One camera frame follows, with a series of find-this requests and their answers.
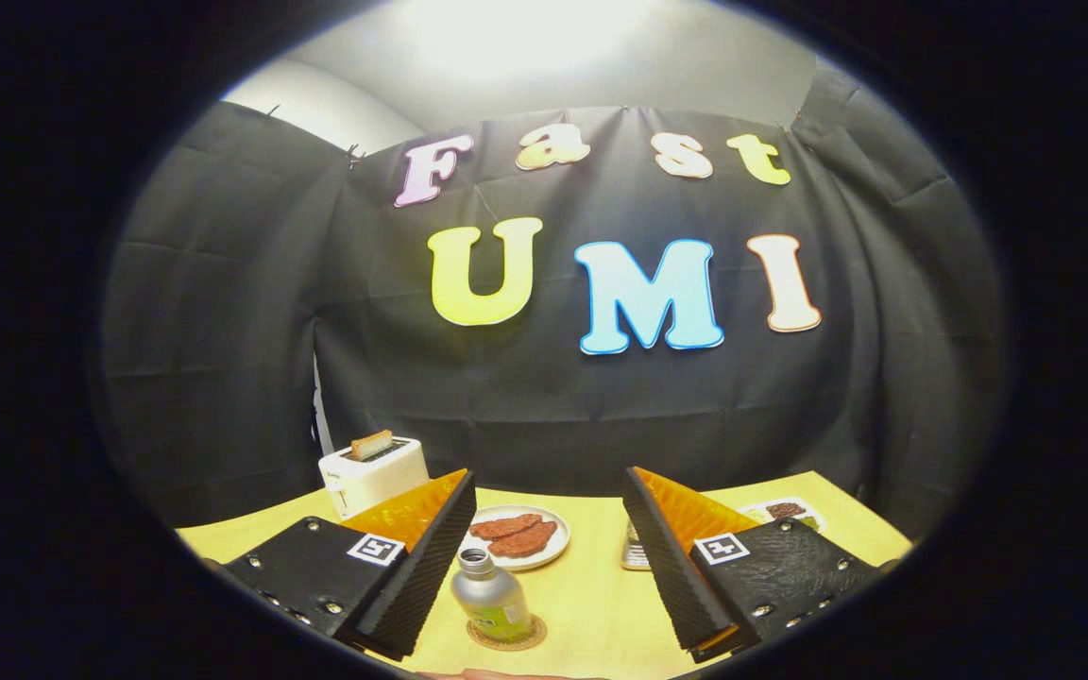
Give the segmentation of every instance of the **bottle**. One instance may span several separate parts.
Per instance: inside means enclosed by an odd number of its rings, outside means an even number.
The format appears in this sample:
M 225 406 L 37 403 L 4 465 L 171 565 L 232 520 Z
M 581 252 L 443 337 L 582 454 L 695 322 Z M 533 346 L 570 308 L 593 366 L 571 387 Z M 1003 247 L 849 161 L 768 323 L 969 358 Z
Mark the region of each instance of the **bottle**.
M 518 578 L 495 567 L 480 547 L 466 547 L 456 559 L 461 569 L 453 578 L 453 595 L 475 629 L 499 642 L 531 635 L 532 616 Z

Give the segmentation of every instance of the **yellow letter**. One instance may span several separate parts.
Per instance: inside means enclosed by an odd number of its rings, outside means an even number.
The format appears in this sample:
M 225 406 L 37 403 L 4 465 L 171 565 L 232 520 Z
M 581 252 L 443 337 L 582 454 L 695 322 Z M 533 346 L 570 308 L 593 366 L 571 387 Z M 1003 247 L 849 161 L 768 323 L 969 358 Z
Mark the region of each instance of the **yellow letter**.
M 791 174 L 786 169 L 777 169 L 769 162 L 768 156 L 778 158 L 778 149 L 769 144 L 763 144 L 754 134 L 742 134 L 726 141 L 730 147 L 741 152 L 741 159 L 746 163 L 750 174 L 767 184 L 787 184 Z
M 582 143 L 582 131 L 578 125 L 560 122 L 556 125 L 532 129 L 519 139 L 519 158 L 515 164 L 519 169 L 546 169 L 553 163 L 571 163 L 586 158 L 591 147 Z
M 474 296 L 469 287 L 469 247 L 481 238 L 474 226 L 445 228 L 426 242 L 435 254 L 431 299 L 435 310 L 457 325 L 502 323 L 532 296 L 532 237 L 544 226 L 537 219 L 508 219 L 493 227 L 505 249 L 502 288 L 492 296 Z
M 660 151 L 655 157 L 657 164 L 673 176 L 705 177 L 713 173 L 713 161 L 700 153 L 703 144 L 685 134 L 657 133 L 648 144 Z
M 791 236 L 768 233 L 767 236 L 746 240 L 746 248 L 762 258 L 763 270 L 767 271 L 774 305 L 767 318 L 771 331 L 794 333 L 816 327 L 820 323 L 820 312 L 808 301 L 808 289 L 800 275 L 800 262 L 795 261 L 800 242 Z

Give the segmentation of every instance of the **wooden table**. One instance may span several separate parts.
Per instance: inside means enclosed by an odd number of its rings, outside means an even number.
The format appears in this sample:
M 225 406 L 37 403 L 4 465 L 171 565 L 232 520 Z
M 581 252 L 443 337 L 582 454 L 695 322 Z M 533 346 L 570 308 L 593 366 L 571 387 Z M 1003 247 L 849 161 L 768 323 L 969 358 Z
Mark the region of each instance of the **wooden table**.
M 825 518 L 826 537 L 871 565 L 899 558 L 911 546 L 888 522 L 815 472 L 707 491 L 706 495 L 733 508 L 799 496 Z M 678 646 L 652 573 L 629 571 L 619 565 L 627 524 L 621 498 L 544 496 L 479 487 L 475 502 L 479 508 L 502 504 L 539 506 L 560 514 L 569 524 L 569 547 L 561 556 L 544 567 L 517 573 L 528 608 L 547 625 L 547 638 L 535 647 L 512 653 L 489 650 L 472 641 L 465 630 L 465 611 L 448 589 L 458 570 L 454 561 L 413 655 L 394 666 L 410 671 L 485 668 L 610 680 L 662 679 L 696 668 L 691 656 Z M 198 555 L 224 564 L 307 516 L 337 519 L 325 491 L 217 524 L 176 531 Z M 376 658 L 388 660 L 380 655 Z

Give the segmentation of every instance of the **pink letter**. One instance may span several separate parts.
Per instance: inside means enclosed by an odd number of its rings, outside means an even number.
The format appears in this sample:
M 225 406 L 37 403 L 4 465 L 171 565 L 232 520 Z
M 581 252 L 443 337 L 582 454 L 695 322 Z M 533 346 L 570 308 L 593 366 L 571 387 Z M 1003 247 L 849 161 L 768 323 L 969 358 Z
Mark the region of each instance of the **pink letter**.
M 456 172 L 456 151 L 468 151 L 471 148 L 471 135 L 463 134 L 461 137 L 406 151 L 405 158 L 410 159 L 410 168 L 405 171 L 405 189 L 401 189 L 400 197 L 394 199 L 393 205 L 405 208 L 438 197 L 442 189 L 431 183 L 432 175 L 440 173 L 441 181 L 447 180 Z

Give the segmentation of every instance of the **black curtain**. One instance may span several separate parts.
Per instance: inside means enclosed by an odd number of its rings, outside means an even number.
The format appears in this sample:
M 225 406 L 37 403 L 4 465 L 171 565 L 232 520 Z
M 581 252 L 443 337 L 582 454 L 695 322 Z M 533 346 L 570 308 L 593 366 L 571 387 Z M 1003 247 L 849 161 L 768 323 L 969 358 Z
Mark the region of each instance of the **black curtain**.
M 118 462 L 189 527 L 321 485 L 313 281 L 344 152 L 234 103 L 139 191 L 111 263 L 103 369 Z
M 515 168 L 519 138 L 582 129 L 578 163 Z M 471 134 L 440 197 L 393 207 L 405 151 Z M 654 162 L 648 138 L 703 143 L 713 176 Z M 784 186 L 726 140 L 777 147 Z M 431 298 L 433 233 L 474 226 L 470 284 L 503 280 L 500 220 L 534 217 L 526 309 L 458 326 Z M 819 326 L 767 327 L 746 240 L 798 237 Z M 591 289 L 574 249 L 617 240 L 647 275 L 671 240 L 713 245 L 726 339 L 588 356 Z M 345 152 L 218 103 L 148 183 L 125 228 L 104 331 L 124 465 L 163 516 L 202 524 L 320 486 L 311 353 L 336 443 L 392 429 L 433 475 L 547 494 L 617 494 L 640 465 L 709 490 L 816 469 L 924 533 L 985 446 L 1003 388 L 997 267 L 941 164 L 857 83 L 821 69 L 791 129 L 696 112 L 523 113 Z M 672 318 L 666 319 L 669 327 Z M 626 329 L 623 319 L 620 326 Z

